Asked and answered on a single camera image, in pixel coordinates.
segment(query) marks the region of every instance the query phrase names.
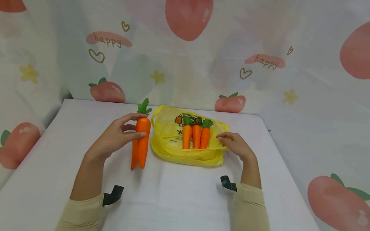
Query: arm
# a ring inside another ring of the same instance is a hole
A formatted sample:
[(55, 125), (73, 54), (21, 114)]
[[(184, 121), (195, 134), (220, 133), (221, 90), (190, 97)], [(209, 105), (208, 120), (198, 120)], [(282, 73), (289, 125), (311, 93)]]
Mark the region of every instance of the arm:
[(237, 192), (234, 195), (233, 230), (269, 231), (256, 155), (239, 134), (225, 132), (217, 135), (217, 138), (243, 162), (240, 184), (236, 185)]
[(105, 216), (102, 206), (104, 196), (101, 193), (105, 160), (127, 143), (146, 135), (125, 132), (136, 130), (136, 126), (125, 125), (126, 122), (142, 117), (147, 115), (131, 113), (116, 119), (86, 152), (57, 231), (100, 230)]

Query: finger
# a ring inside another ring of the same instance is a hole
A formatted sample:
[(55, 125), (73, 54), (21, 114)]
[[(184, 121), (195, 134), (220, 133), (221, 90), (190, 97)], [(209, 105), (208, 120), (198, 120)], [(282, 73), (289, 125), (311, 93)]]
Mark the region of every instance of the finger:
[(125, 116), (122, 116), (119, 119), (116, 119), (114, 123), (117, 123), (119, 125), (123, 125), (124, 123), (127, 123), (130, 120), (137, 120), (139, 118), (145, 118), (148, 117), (146, 114), (141, 114), (141, 113), (130, 113)]
[(221, 134), (218, 134), (216, 136), (216, 138), (219, 138), (219, 137), (227, 137), (227, 138), (231, 138), (231, 139), (234, 139), (235, 138), (235, 135), (236, 133), (232, 133), (232, 132), (223, 132)]
[(138, 140), (140, 138), (143, 138), (144, 136), (146, 136), (147, 134), (145, 132), (126, 132), (125, 133), (125, 137), (127, 139), (128, 142), (131, 142), (133, 140)]
[(127, 130), (134, 130), (134, 131), (136, 131), (136, 126), (135, 125), (133, 125), (133, 124), (125, 124), (125, 125), (123, 125), (122, 127), (121, 127), (121, 129), (122, 129), (122, 131), (127, 131)]
[(222, 143), (222, 145), (225, 147), (225, 146), (229, 146), (232, 141), (231, 140), (228, 140), (226, 138), (222, 138), (222, 137), (219, 137), (218, 140)]

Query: large carrot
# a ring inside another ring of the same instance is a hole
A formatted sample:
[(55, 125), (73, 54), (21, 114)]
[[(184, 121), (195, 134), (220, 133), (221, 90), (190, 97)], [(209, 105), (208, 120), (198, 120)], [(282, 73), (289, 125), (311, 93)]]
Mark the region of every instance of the large carrot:
[[(138, 105), (138, 113), (149, 115), (152, 109), (147, 109), (148, 104), (149, 100), (146, 98), (142, 104)], [(143, 138), (138, 139), (138, 161), (141, 169), (143, 169), (145, 167), (145, 161), (147, 160), (148, 154), (150, 120), (148, 118), (138, 119), (136, 122), (136, 132), (145, 132), (147, 134)]]
[(190, 148), (190, 140), (192, 134), (191, 124), (191, 117), (190, 116), (183, 116), (184, 118), (184, 127), (182, 128), (182, 149), (189, 149)]
[(201, 149), (208, 148), (209, 138), (211, 137), (211, 130), (209, 129), (213, 125), (213, 122), (209, 119), (203, 121), (203, 129), (201, 135)]
[(134, 140), (132, 142), (131, 170), (136, 167), (137, 163), (138, 163), (138, 141)]
[(193, 148), (199, 149), (201, 147), (201, 133), (202, 133), (202, 118), (198, 117), (193, 126)]

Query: beige sleeve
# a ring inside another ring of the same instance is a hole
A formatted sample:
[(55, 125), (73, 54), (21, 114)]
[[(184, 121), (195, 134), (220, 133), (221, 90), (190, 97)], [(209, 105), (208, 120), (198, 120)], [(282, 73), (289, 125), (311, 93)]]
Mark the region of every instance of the beige sleeve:
[(236, 184), (234, 231), (269, 231), (270, 224), (263, 192), (247, 184)]
[(85, 201), (69, 199), (59, 220), (56, 231), (100, 230), (105, 217), (104, 195)]

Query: orange carrot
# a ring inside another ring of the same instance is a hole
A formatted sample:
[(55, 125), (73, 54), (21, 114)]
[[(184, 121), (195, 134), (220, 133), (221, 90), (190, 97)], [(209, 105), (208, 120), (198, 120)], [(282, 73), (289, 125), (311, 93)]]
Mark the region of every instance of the orange carrot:
[(190, 116), (183, 116), (184, 118), (184, 127), (182, 128), (182, 149), (189, 149), (190, 148), (190, 140), (192, 134), (191, 124), (191, 117)]
[(132, 142), (131, 170), (136, 167), (137, 163), (138, 163), (138, 141), (134, 140)]
[[(138, 105), (138, 113), (149, 114), (152, 109), (147, 109), (149, 104), (148, 98), (144, 100), (142, 104)], [(150, 133), (150, 120), (148, 118), (140, 118), (136, 122), (136, 132), (145, 132), (147, 135), (143, 138), (138, 139), (138, 161), (141, 169), (145, 167), (145, 161), (147, 160), (148, 145), (149, 145), (149, 133)]]
[(209, 138), (211, 137), (211, 130), (209, 129), (213, 122), (209, 119), (203, 121), (203, 129), (201, 134), (201, 149), (208, 148)]
[(196, 118), (195, 123), (193, 126), (193, 148), (199, 149), (201, 147), (202, 118)]

